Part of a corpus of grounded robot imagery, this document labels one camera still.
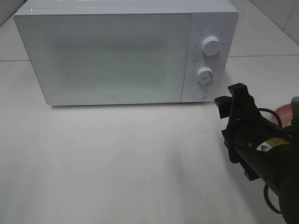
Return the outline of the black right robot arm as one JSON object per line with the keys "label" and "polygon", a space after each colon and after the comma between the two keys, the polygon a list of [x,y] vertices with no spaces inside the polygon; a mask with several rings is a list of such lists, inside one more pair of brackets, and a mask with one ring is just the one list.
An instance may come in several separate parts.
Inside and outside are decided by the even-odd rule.
{"label": "black right robot arm", "polygon": [[229,159],[239,163],[250,180],[262,179],[267,205],[288,224],[299,222],[299,118],[283,127],[270,109],[258,108],[242,83],[228,87],[231,96],[214,100],[220,118],[228,118],[222,131]]}

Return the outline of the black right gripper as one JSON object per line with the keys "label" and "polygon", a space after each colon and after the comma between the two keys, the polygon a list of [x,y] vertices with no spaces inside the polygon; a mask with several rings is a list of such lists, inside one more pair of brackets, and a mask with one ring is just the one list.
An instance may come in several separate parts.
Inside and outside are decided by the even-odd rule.
{"label": "black right gripper", "polygon": [[278,136],[278,126],[261,115],[246,85],[237,83],[228,90],[231,97],[218,97],[214,103],[220,118],[228,118],[222,134],[229,159],[232,163],[274,163],[277,153],[263,151],[260,145]]}

